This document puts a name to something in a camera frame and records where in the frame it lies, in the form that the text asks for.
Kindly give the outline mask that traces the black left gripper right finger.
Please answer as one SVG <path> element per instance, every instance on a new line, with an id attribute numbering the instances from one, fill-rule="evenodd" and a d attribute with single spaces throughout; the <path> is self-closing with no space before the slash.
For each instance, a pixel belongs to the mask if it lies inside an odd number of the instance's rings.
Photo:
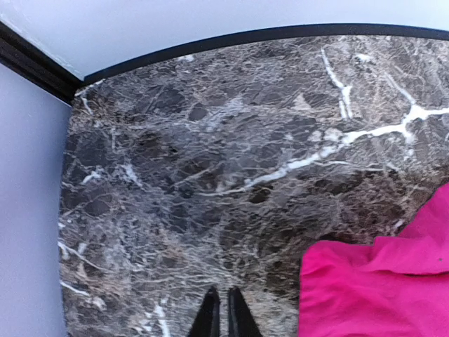
<path id="1" fill-rule="evenodd" d="M 227 305 L 229 337 L 262 337 L 257 323 L 238 287 L 228 290 Z"/>

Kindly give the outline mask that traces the magenta t-shirt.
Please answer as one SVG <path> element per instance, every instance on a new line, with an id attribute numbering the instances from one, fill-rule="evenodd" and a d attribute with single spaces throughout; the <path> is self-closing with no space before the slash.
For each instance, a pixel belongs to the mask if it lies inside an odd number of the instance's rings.
<path id="1" fill-rule="evenodd" d="M 300 336 L 448 335 L 448 187 L 400 235 L 320 241 L 302 259 Z"/>

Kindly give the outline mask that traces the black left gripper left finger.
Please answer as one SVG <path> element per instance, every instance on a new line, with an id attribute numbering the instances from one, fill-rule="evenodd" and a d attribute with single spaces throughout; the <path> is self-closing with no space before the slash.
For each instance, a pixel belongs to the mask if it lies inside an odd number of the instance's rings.
<path id="1" fill-rule="evenodd" d="M 207 290 L 187 336 L 220 336 L 220 297 L 214 286 Z"/>

